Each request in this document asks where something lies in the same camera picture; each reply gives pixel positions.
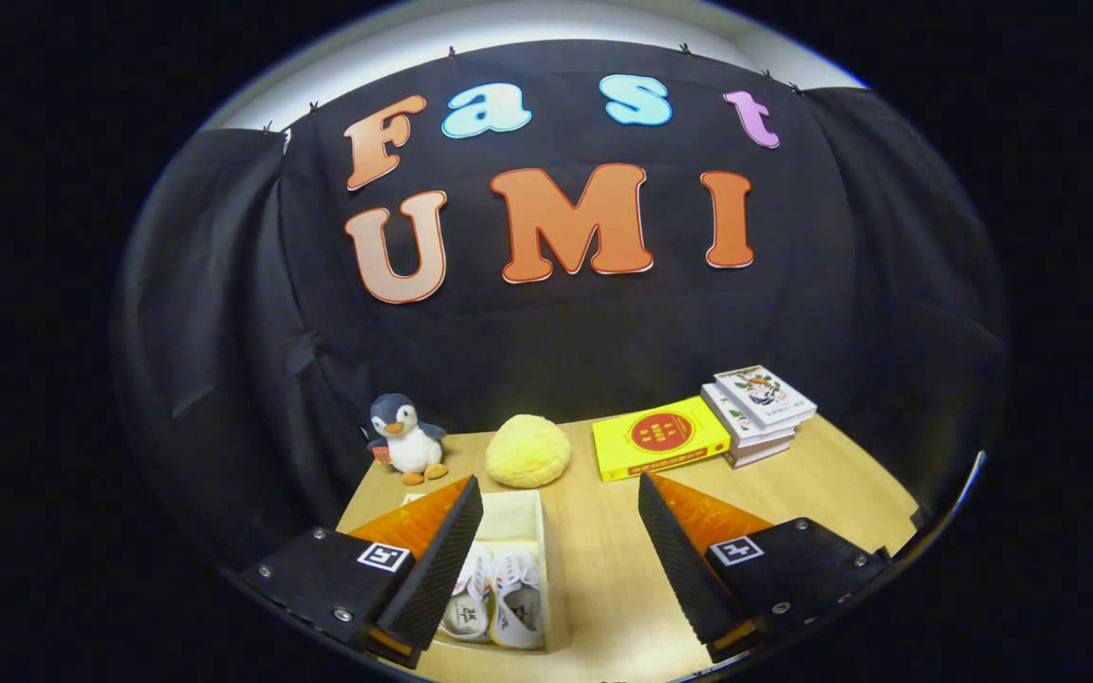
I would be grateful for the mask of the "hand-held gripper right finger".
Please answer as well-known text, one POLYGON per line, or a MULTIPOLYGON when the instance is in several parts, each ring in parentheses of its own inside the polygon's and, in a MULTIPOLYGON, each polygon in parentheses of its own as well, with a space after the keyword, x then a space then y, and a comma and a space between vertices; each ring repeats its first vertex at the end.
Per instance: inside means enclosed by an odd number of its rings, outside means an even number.
POLYGON ((695 636, 717 664, 834 617, 890 565, 815 520, 771 525, 643 472, 640 520, 695 636))

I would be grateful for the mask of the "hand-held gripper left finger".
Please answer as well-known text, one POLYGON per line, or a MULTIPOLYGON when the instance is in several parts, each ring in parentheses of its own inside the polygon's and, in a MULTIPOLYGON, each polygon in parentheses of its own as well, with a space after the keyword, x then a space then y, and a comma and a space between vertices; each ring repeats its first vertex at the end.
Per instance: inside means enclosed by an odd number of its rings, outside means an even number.
POLYGON ((270 605, 352 653, 414 669, 433 643, 483 516, 475 476, 341 533, 299 533, 242 572, 270 605))

